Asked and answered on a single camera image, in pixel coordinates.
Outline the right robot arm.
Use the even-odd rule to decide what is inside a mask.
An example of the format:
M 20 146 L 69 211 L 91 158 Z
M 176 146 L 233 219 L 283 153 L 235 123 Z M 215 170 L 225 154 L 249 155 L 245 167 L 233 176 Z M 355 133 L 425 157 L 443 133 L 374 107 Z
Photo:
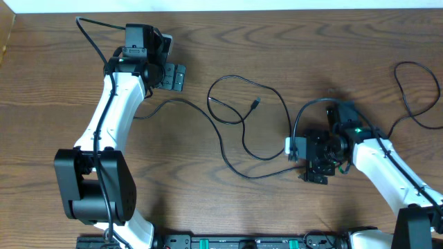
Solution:
M 376 187 L 397 218 L 395 231 L 355 228 L 335 248 L 441 248 L 432 238 L 442 233 L 442 194 L 426 184 L 399 156 L 385 134 L 353 103 L 330 99 L 329 128 L 295 132 L 286 138 L 289 160 L 307 161 L 301 178 L 326 184 L 343 163 L 354 166 Z

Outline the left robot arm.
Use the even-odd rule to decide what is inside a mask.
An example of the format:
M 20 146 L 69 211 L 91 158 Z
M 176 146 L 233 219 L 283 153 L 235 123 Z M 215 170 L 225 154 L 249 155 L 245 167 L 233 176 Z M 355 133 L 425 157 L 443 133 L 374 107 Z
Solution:
M 125 44 L 104 59 L 104 88 L 92 119 L 54 168 L 65 215 L 104 232 L 103 247 L 153 248 L 154 226 L 136 209 L 136 185 L 124 159 L 138 106 L 153 89 L 180 92 L 186 68 L 167 61 L 173 39 L 146 24 L 127 24 Z

